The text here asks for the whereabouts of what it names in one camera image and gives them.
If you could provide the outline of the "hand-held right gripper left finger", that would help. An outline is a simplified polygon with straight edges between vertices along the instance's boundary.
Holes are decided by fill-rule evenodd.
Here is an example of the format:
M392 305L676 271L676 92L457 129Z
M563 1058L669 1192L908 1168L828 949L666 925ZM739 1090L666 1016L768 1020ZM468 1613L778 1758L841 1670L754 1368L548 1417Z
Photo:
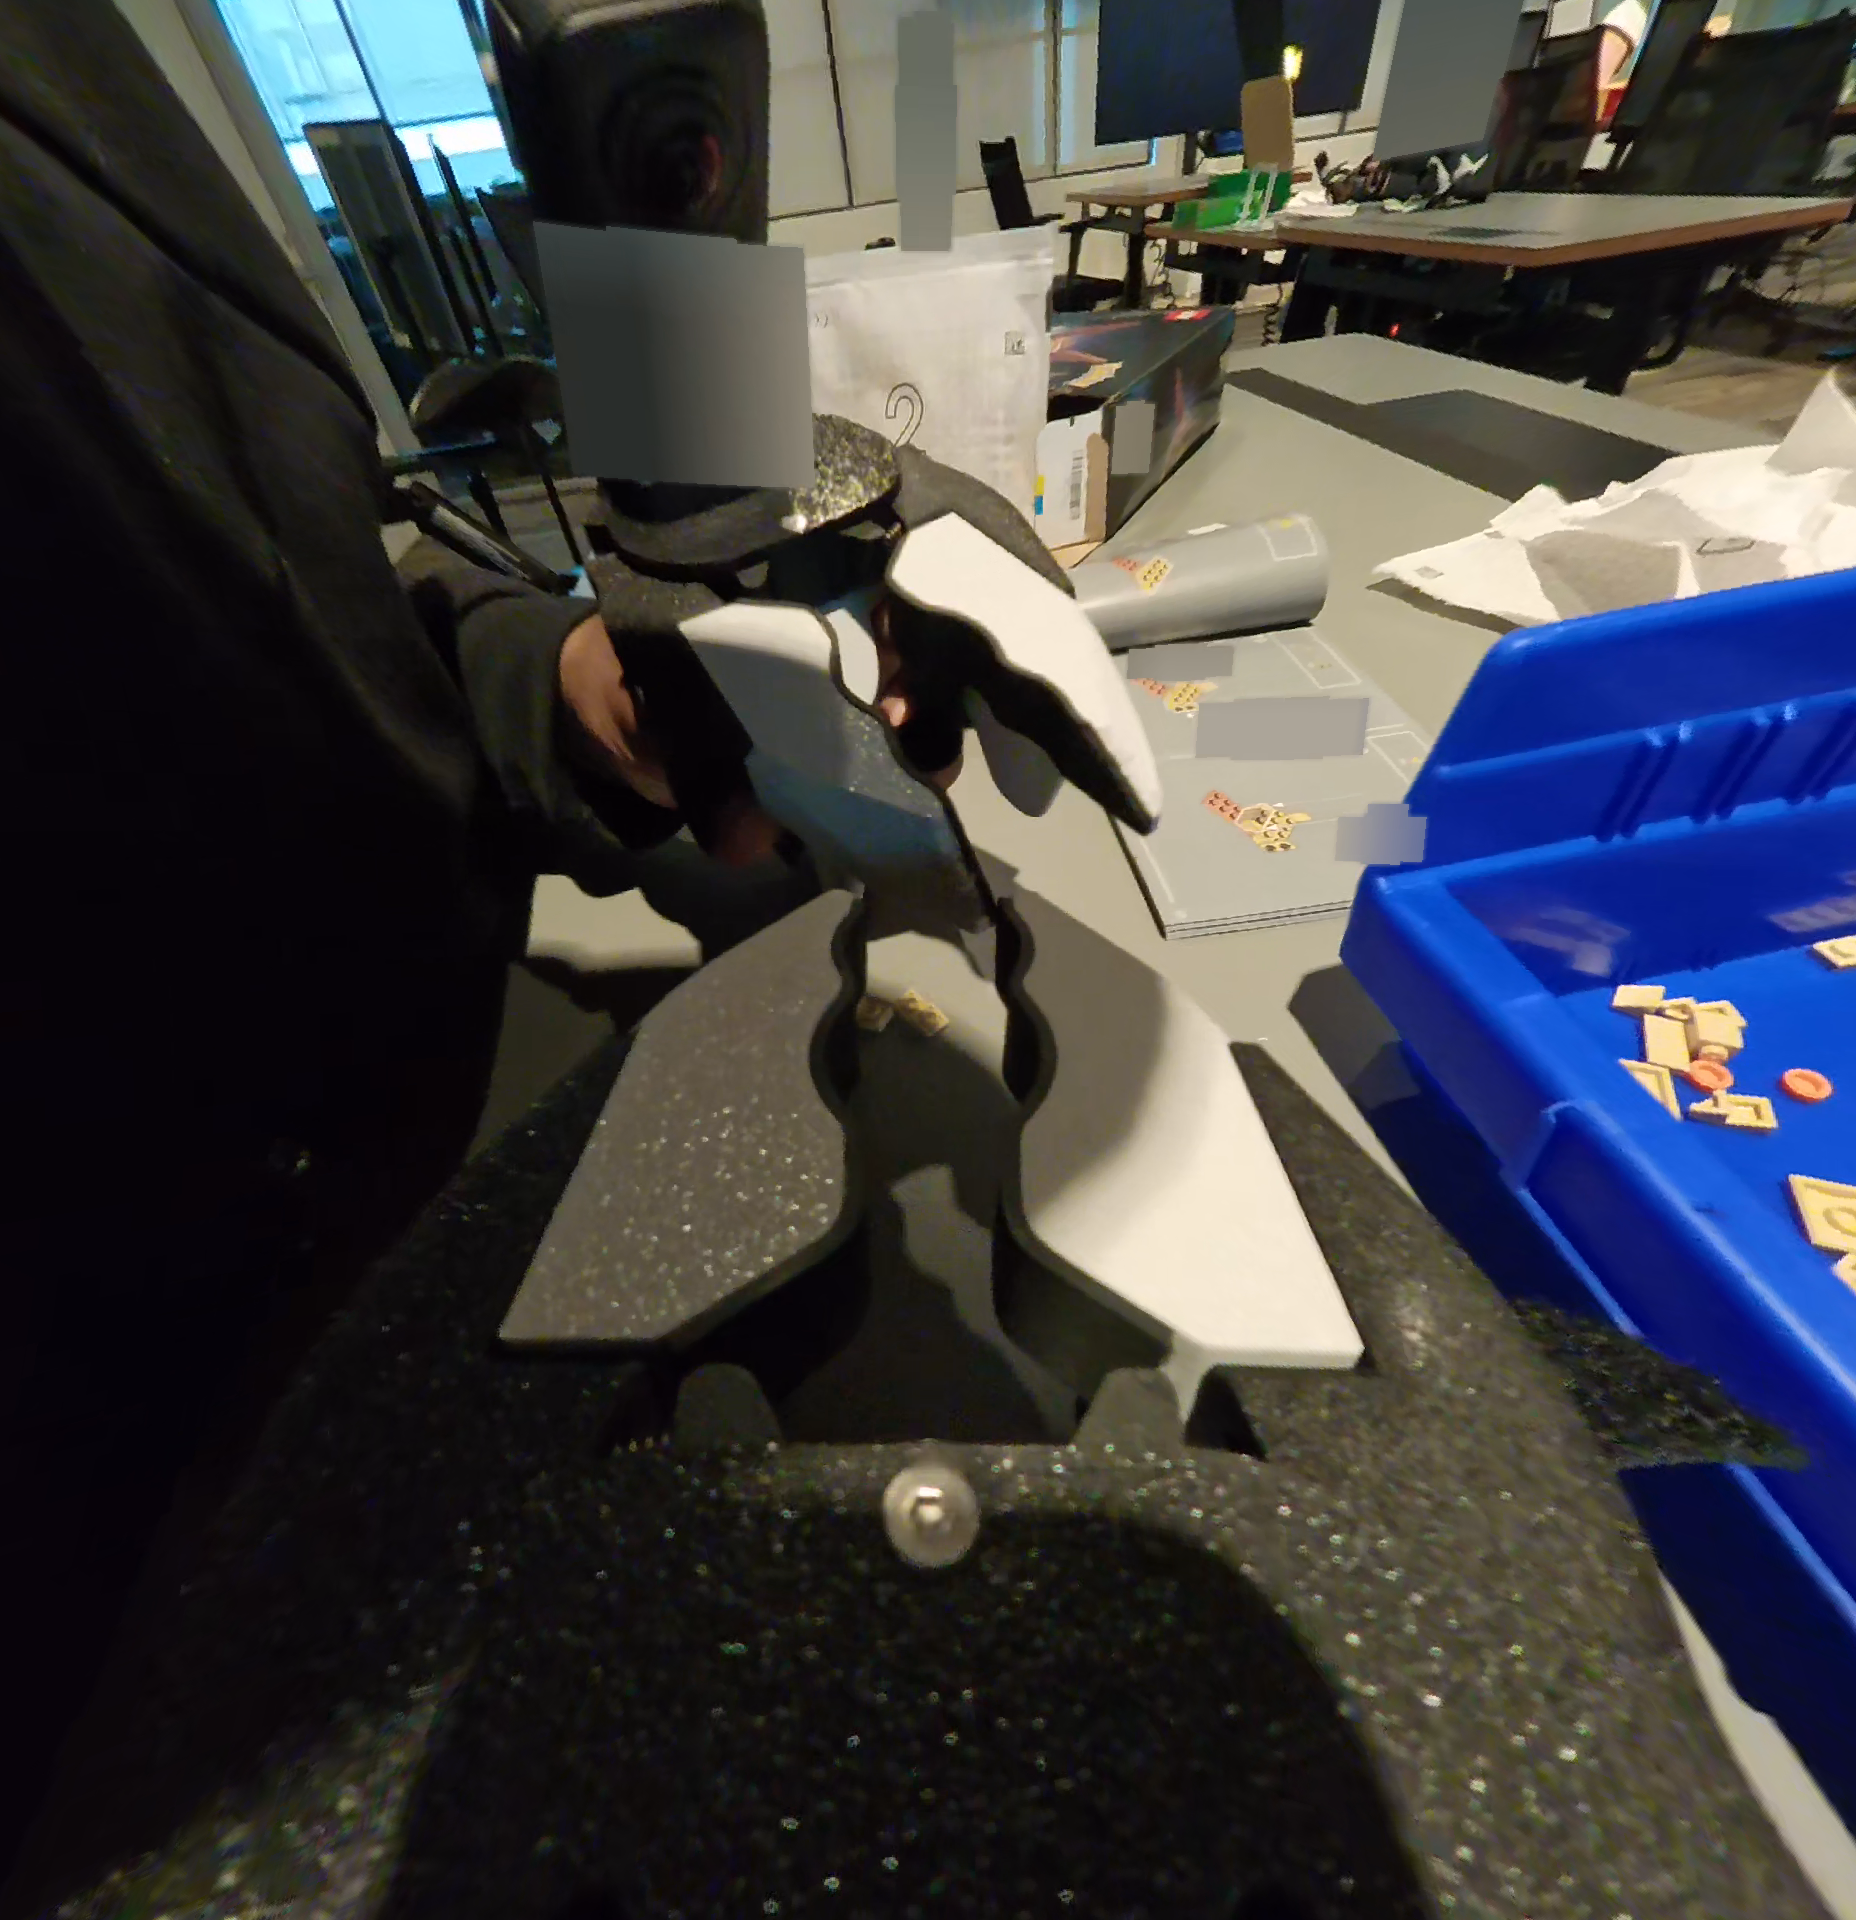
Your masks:
M630 1037L499 1326L511 1352L685 1352L839 1248L865 899L828 891L706 964Z

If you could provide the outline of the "person's left forearm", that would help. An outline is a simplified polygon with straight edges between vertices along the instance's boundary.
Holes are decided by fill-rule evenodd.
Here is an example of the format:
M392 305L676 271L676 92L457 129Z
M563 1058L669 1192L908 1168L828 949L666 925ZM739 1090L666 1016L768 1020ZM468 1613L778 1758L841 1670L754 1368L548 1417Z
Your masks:
M552 594L417 539L396 565L460 695L475 764L475 826L520 882L559 876L594 899L635 892L643 857L681 818L628 778L562 679L594 605Z

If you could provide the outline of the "dark printed cardboard box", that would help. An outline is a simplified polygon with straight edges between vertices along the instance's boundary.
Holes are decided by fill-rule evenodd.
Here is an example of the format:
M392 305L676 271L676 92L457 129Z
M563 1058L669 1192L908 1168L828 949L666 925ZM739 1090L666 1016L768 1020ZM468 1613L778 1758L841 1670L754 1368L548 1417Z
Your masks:
M1220 418L1230 307L1102 312L1052 322L1035 524L1048 548L1101 543Z

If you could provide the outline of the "dark monitor screen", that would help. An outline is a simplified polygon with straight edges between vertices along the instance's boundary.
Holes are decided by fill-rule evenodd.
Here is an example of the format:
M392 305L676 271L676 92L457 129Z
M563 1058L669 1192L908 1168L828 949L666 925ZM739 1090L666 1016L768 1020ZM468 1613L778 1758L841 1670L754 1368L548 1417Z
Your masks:
M1299 120L1358 108L1377 3L1101 3L1093 136L1101 147L1241 129L1241 86L1299 50Z

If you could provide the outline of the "heap of mixed small bricks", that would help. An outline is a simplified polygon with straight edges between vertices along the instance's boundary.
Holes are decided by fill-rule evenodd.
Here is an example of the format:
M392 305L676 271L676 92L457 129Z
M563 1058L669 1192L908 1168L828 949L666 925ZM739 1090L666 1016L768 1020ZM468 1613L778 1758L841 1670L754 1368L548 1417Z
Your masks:
M1677 997L1660 984L1621 984L1610 1010L1635 1023L1635 1051L1621 1068L1677 1121L1735 1134L1778 1130L1769 1097L1738 1091L1736 1058L1750 1020L1732 1002Z

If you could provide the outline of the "green box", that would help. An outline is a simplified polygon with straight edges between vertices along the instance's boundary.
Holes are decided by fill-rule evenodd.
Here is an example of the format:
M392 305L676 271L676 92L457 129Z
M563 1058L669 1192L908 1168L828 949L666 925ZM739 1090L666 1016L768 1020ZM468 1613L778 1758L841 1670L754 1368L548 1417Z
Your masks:
M1171 226L1191 233L1273 227L1292 189L1292 168L1249 165L1206 175L1198 197L1174 205Z

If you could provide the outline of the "glass window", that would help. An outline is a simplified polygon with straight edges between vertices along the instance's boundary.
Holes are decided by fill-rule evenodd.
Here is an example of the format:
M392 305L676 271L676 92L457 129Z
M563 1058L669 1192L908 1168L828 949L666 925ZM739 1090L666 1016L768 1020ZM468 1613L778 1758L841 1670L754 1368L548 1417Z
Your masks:
M291 165L317 227L399 401L451 353L446 301L485 326L504 271L490 259L485 189L515 181L468 4L453 3L218 3L248 80ZM446 256L446 286L416 282L416 256L398 261L403 314L388 317L375 247L350 234L331 181L308 136L314 124L385 122L412 162Z

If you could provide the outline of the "blue plastic bin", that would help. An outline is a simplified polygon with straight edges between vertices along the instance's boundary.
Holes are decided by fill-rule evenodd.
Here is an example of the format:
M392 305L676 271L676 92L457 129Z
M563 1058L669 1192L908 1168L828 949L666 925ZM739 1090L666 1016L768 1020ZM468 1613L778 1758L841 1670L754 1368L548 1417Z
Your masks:
M1425 856L1363 879L1344 964L1568 1290L1805 1451L1656 1469L1635 1506L1750 1703L1856 1766L1856 1295L1785 1184L1856 1184L1856 971L1807 950L1856 932L1856 569L1503 638L1409 809ZM1637 1087L1624 984L1732 1002L1778 1130Z

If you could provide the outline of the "black mesh office chair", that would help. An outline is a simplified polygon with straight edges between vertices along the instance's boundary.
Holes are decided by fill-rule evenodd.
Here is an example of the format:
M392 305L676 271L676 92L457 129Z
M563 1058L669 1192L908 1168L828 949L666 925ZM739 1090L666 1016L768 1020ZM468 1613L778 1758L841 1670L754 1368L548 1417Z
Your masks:
M1778 200L1814 186L1856 46L1856 13L1699 36L1605 172L1624 197Z

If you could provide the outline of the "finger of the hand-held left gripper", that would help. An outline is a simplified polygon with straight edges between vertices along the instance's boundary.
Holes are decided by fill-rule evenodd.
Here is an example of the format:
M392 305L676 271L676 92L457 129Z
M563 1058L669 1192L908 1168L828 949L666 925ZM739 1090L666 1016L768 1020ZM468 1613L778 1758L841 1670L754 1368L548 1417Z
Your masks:
M951 806L841 685L819 612L744 601L679 633L749 736L755 798L826 883L855 886L887 923L982 922L979 872Z
M1046 813L1069 782L1126 828L1157 828L1156 749L1122 669L1069 591L954 512L893 543L887 586L898 607L942 626L929 637L931 658L951 667L1017 809Z

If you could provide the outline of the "wooden background table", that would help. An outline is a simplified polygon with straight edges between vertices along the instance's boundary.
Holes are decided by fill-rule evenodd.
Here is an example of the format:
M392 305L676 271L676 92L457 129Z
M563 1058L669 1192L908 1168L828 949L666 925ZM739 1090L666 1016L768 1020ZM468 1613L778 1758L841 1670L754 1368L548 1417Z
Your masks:
M1237 233L1191 233L1171 226L1171 211L1177 201L1193 200L1203 193L1206 175L1156 177L1142 175L1125 184L1080 186L1065 193L1065 204L1075 216L1063 219L1058 234L1068 239L1065 281L1083 281L1083 247L1087 234L1110 234L1125 247L1125 270L1115 282L1120 312L1142 312L1151 307L1147 247L1162 247L1166 271L1191 271L1203 277L1203 299L1213 301L1213 282L1226 282L1235 277L1245 286L1256 286L1267 278L1261 270L1252 275L1246 261L1265 256L1281 256L1287 243L1273 227L1237 229Z

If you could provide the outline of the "long wooden table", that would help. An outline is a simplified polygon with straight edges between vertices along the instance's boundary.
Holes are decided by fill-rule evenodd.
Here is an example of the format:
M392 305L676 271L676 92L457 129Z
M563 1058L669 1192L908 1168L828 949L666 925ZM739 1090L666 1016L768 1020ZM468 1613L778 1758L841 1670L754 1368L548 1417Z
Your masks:
M1664 340L1684 348L1710 277L1852 216L1842 193L1505 193L1425 211L1291 211L1274 229L1297 266L1280 343L1404 328L1409 344L1508 369L1557 358L1567 377L1620 396Z

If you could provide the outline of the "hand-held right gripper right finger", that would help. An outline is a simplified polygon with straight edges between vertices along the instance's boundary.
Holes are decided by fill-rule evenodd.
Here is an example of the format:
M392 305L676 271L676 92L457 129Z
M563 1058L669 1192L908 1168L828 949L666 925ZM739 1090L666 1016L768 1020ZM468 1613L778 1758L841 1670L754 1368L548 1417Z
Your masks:
M1000 1330L1087 1404L1156 1368L1348 1373L1363 1355L1229 1037L1048 899L1004 899L997 988L1019 1132L997 1227Z

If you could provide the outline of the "grey instruction booklet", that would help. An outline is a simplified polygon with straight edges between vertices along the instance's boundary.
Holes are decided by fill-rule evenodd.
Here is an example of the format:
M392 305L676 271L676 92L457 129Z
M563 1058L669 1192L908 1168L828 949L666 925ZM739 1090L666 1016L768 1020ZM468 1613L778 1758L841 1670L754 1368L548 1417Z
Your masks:
M1341 914L1373 860L1421 856L1428 740L1320 629L1313 520L1101 548L1075 591L1156 756L1157 826L1122 841L1165 940Z

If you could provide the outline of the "person's left hand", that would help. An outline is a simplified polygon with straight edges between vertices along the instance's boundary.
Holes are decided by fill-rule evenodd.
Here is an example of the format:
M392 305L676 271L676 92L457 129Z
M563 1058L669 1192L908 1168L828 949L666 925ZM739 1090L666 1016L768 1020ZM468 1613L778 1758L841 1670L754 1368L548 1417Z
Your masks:
M557 697L570 761L683 823L681 764L691 702L679 661L640 645L623 661L602 612L584 617L557 654Z

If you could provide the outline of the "crumpled white paper bag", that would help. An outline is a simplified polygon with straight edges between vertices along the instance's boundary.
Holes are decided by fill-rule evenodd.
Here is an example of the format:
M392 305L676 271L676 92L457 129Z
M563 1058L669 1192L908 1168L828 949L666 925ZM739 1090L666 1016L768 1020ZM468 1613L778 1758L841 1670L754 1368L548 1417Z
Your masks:
M1825 375L1775 447L1680 455L1568 502L1539 486L1467 539L1373 571L1505 629L1856 569L1856 407Z

